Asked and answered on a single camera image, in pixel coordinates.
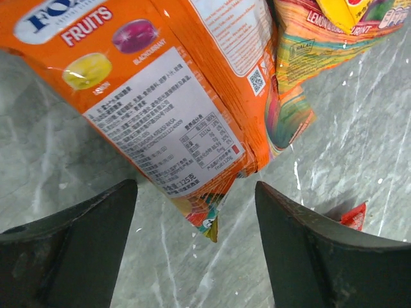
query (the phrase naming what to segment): orange candy bag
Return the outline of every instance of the orange candy bag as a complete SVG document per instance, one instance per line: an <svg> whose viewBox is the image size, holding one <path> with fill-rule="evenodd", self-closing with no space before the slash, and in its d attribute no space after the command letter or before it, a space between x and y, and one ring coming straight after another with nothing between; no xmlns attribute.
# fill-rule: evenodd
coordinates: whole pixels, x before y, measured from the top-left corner
<svg viewBox="0 0 411 308"><path fill-rule="evenodd" d="M216 241L233 181L275 156L266 119L281 106L265 1L0 0L0 13L0 47ZM288 141L313 119L305 103L289 110Z"/></svg>

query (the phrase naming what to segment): candy image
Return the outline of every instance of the candy image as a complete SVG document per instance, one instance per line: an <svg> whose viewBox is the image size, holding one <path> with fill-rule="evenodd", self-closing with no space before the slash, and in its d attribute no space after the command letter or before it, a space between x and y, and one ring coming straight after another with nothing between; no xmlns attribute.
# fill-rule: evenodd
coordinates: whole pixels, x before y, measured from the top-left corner
<svg viewBox="0 0 411 308"><path fill-rule="evenodd" d="M85 90L98 85L111 72L112 64L101 53L90 53L74 62L63 72L63 80L74 90Z"/></svg>
<svg viewBox="0 0 411 308"><path fill-rule="evenodd" d="M112 43L122 53L136 53L149 46L158 37L158 31L146 19L125 24L115 32Z"/></svg>

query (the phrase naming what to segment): marble surface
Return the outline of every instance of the marble surface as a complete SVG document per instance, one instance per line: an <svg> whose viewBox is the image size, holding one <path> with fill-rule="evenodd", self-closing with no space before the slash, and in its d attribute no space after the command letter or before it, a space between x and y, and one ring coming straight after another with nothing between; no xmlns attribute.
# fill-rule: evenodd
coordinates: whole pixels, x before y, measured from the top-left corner
<svg viewBox="0 0 411 308"><path fill-rule="evenodd" d="M124 178L139 196L113 308L273 307L254 186L264 180L317 212L368 200L364 231L411 241L410 23L305 83L318 120L262 172L238 180L219 243L177 209L16 58L0 54L0 232Z"/></svg>

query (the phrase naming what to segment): yellow lemon candy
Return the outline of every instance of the yellow lemon candy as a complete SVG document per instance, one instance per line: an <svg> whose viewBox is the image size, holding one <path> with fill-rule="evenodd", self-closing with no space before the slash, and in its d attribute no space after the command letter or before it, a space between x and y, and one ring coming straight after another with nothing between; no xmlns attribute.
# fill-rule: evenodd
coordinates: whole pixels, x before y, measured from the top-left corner
<svg viewBox="0 0 411 308"><path fill-rule="evenodd" d="M111 72L112 64L101 53L90 53L74 62L63 72L63 80L74 90L85 90L98 85Z"/></svg>

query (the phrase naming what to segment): colorful candy bag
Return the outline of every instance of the colorful candy bag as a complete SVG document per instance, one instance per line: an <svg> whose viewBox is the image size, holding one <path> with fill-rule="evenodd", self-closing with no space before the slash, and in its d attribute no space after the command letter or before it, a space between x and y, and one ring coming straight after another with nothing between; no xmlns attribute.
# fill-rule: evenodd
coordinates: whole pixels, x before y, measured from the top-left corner
<svg viewBox="0 0 411 308"><path fill-rule="evenodd" d="M321 7L346 5L368 7L349 34L324 16ZM385 35L402 27L410 10L411 0L274 0L281 23L277 50L277 79L280 97L304 80L347 61L380 42Z"/></svg>
<svg viewBox="0 0 411 308"><path fill-rule="evenodd" d="M0 13L0 47L214 241L233 181L313 121L300 88L279 100L265 0L0 0Z"/></svg>

